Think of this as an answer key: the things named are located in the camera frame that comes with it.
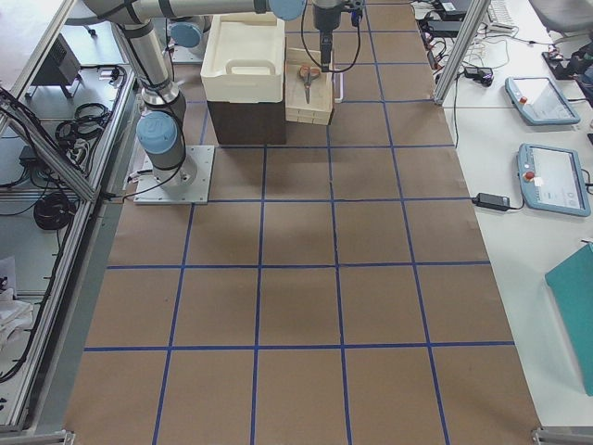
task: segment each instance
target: tablet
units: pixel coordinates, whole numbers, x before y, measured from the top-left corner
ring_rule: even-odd
[[[530,125],[570,125],[581,121],[549,77],[510,77],[505,88],[512,104]]]
[[[522,144],[517,163],[527,206],[576,216],[591,214],[576,151]]]

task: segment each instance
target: blue joint cap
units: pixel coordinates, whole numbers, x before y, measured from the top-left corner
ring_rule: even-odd
[[[153,111],[136,125],[138,140],[151,155],[162,155],[171,150],[177,141],[177,133],[175,120],[162,111]]]
[[[177,45],[184,48],[194,48],[200,45],[204,33],[195,23],[182,21],[170,26],[170,36]]]
[[[307,0],[269,0],[270,11],[285,21],[298,19],[303,14]]]

